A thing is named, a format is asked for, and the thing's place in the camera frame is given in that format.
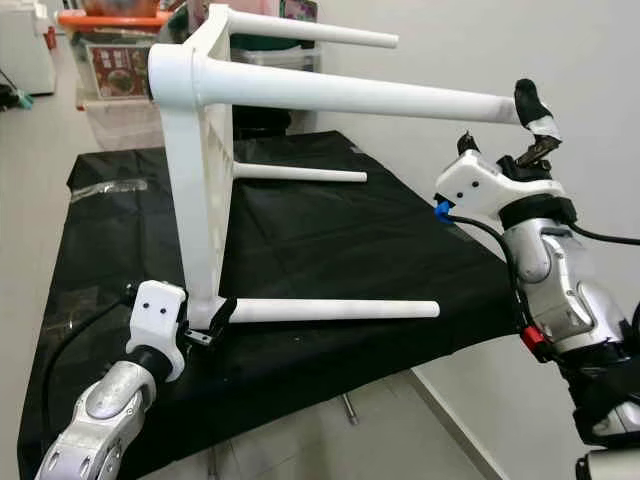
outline electrical wire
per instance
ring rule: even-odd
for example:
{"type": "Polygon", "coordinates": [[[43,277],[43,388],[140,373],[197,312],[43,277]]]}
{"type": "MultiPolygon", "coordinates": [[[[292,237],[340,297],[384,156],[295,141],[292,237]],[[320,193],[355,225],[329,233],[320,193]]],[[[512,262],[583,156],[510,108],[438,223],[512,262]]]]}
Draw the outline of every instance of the electrical wire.
{"type": "Polygon", "coordinates": [[[631,335],[636,346],[640,346],[640,303],[636,306],[631,318],[631,335]]]}
{"type": "Polygon", "coordinates": [[[467,225],[472,225],[480,230],[488,233],[493,237],[493,239],[498,242],[500,248],[502,249],[502,253],[504,254],[504,258],[507,264],[507,271],[509,273],[509,283],[511,284],[511,294],[513,301],[513,308],[516,314],[516,325],[518,327],[518,333],[520,333],[524,328],[529,325],[533,325],[533,321],[531,319],[531,314],[529,313],[529,306],[527,304],[526,296],[524,292],[520,289],[518,284],[518,272],[516,269],[516,262],[513,259],[513,255],[511,254],[511,250],[509,250],[509,246],[507,242],[505,242],[502,235],[500,235],[496,230],[491,228],[489,225],[486,225],[477,220],[473,220],[467,217],[458,217],[455,215],[443,215],[449,221],[455,223],[464,223],[467,225]]]}
{"type": "Polygon", "coordinates": [[[599,233],[589,232],[588,230],[584,230],[577,226],[575,223],[570,223],[569,228],[574,232],[582,235],[583,237],[592,238],[594,240],[600,240],[601,242],[612,242],[612,243],[622,243],[625,245],[640,245],[640,239],[637,238],[626,238],[626,237],[615,237],[612,235],[601,235],[599,233]]]}
{"type": "Polygon", "coordinates": [[[9,82],[9,86],[11,88],[13,88],[14,90],[18,90],[18,87],[16,86],[16,84],[11,81],[11,79],[7,76],[6,73],[2,71],[1,68],[0,68],[0,75],[2,75],[7,80],[7,82],[9,82]]]}
{"type": "Polygon", "coordinates": [[[126,300],[126,297],[121,297],[118,300],[108,304],[103,309],[91,315],[84,322],[74,328],[69,334],[58,344],[56,349],[53,351],[51,356],[49,357],[49,361],[47,362],[47,366],[44,369],[44,374],[42,376],[42,382],[40,384],[40,413],[42,415],[42,446],[44,455],[53,440],[51,435],[51,416],[49,411],[49,387],[51,386],[51,374],[53,373],[53,369],[56,366],[56,362],[62,352],[69,346],[71,342],[73,342],[78,335],[84,332],[87,328],[93,325],[96,320],[104,317],[111,310],[116,308],[118,305],[122,304],[126,300]]]}

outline black tape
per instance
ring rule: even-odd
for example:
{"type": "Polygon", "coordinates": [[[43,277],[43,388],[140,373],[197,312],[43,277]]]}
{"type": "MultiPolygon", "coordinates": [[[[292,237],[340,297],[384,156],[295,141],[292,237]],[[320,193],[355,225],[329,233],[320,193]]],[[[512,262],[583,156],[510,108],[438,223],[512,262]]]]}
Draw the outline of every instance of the black tape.
{"type": "Polygon", "coordinates": [[[167,356],[149,345],[137,346],[124,359],[147,370],[153,376],[156,385],[163,383],[171,373],[171,362],[167,356]]]}
{"type": "Polygon", "coordinates": [[[522,78],[516,82],[513,97],[516,103],[516,112],[518,112],[518,118],[523,127],[526,128],[529,123],[544,116],[553,117],[551,112],[540,102],[536,84],[528,78],[522,78]]]}
{"type": "Polygon", "coordinates": [[[231,315],[235,312],[237,306],[237,298],[227,298],[211,319],[208,333],[211,337],[210,347],[215,345],[222,338],[225,329],[229,325],[231,315]]]}

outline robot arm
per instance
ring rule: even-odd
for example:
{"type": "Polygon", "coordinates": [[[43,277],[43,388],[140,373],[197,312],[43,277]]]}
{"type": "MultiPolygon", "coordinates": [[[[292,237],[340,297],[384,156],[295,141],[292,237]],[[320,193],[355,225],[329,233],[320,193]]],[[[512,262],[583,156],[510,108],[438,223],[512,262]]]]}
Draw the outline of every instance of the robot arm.
{"type": "Polygon", "coordinates": [[[530,80],[516,84],[515,100],[535,144],[516,160],[505,156],[492,165],[464,135],[460,157],[437,181],[437,211],[459,206],[501,221],[529,310],[523,317],[530,324],[522,327],[521,337],[536,358],[557,362],[569,383],[582,440],[616,448],[580,459],[577,478],[638,478],[638,332],[598,284],[588,252],[570,228],[575,210],[543,158],[561,141],[553,116],[530,80]]]}
{"type": "Polygon", "coordinates": [[[140,284],[131,314],[127,356],[77,400],[69,426],[49,447],[36,480],[113,480],[122,455],[142,430],[156,387],[182,373],[176,346],[184,290],[140,284]]]}

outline black cloth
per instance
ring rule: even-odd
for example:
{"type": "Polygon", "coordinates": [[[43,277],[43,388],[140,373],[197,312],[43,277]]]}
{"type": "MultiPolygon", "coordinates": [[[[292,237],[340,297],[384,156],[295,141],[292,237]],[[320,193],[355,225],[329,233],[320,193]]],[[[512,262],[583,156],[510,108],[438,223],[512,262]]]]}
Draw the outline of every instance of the black cloth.
{"type": "MultiPolygon", "coordinates": [[[[182,376],[161,387],[119,478],[137,478],[385,375],[515,331],[504,264],[457,227],[437,222],[426,202],[339,133],[245,140],[236,142],[235,155],[254,163],[365,170],[369,179],[237,181],[223,296],[433,299],[442,313],[231,325],[214,351],[191,348],[182,376]]],[[[112,189],[69,206],[24,404],[22,479],[34,477],[41,458],[44,361],[69,324],[113,300],[129,281],[184,284],[163,149],[80,155],[68,185],[77,191],[125,179],[142,179],[146,189],[112,189]]],[[[51,391],[56,432],[69,422],[78,395],[121,356],[128,319],[127,308],[116,308],[60,357],[51,391]]]]}

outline white wall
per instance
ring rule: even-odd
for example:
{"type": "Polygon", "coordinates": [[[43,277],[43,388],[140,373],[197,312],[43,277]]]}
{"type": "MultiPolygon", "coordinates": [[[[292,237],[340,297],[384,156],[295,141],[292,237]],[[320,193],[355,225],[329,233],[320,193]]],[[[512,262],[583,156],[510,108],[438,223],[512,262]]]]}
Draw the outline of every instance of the white wall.
{"type": "MultiPolygon", "coordinates": [[[[484,0],[320,0],[320,20],[400,34],[396,51],[325,45],[323,71],[510,95],[530,77],[552,107],[564,143],[554,176],[584,227],[640,236],[635,208],[640,155],[640,3],[484,0]]],[[[531,138],[509,126],[320,113],[430,199],[455,142],[469,128],[487,158],[518,154],[531,138]]],[[[640,299],[640,249],[592,247],[601,281],[628,315],[640,299]]],[[[489,342],[420,367],[513,479],[572,478],[587,450],[572,426],[564,382],[515,338],[489,342]]]]}

